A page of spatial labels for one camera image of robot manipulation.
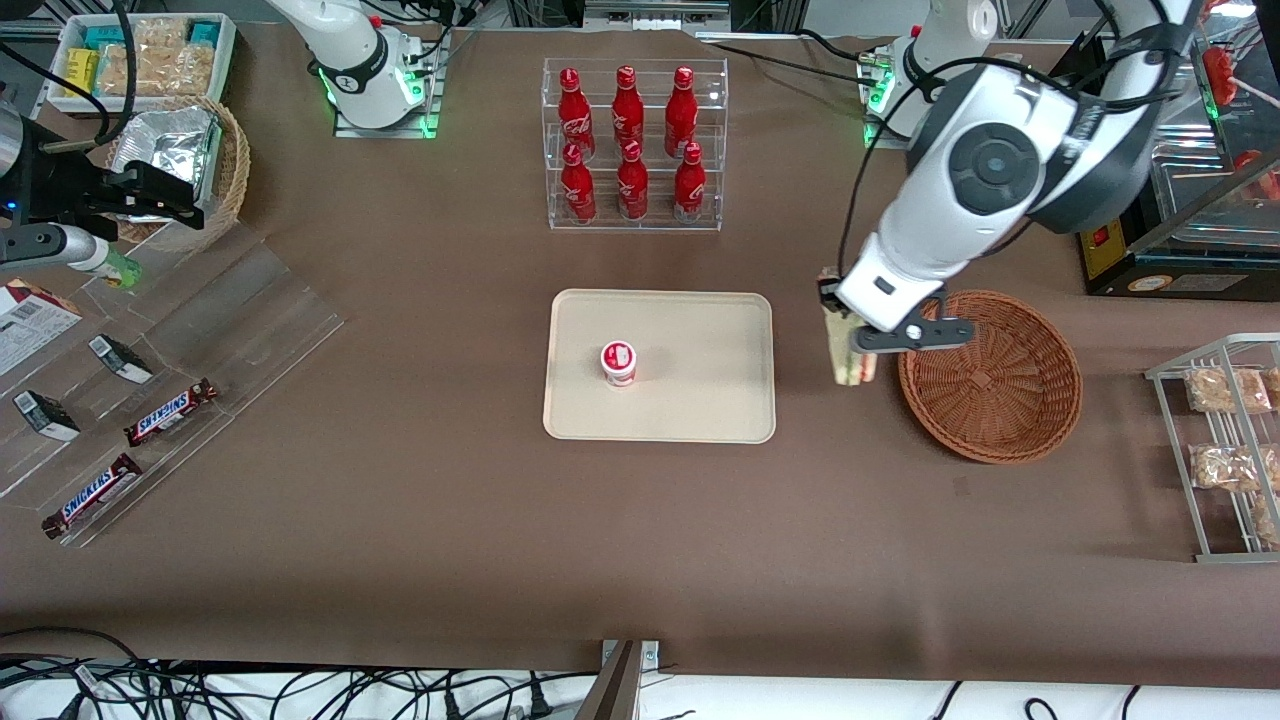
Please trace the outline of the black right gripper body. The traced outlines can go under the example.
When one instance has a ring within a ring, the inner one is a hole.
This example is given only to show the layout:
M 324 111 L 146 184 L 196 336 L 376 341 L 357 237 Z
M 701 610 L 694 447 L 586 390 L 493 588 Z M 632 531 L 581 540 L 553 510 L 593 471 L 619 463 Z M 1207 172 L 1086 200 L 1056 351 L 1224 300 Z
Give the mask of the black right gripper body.
M 81 229 L 113 229 L 95 208 L 110 170 L 77 152 L 47 155 L 3 146 L 1 214 L 8 222 L 60 223 Z

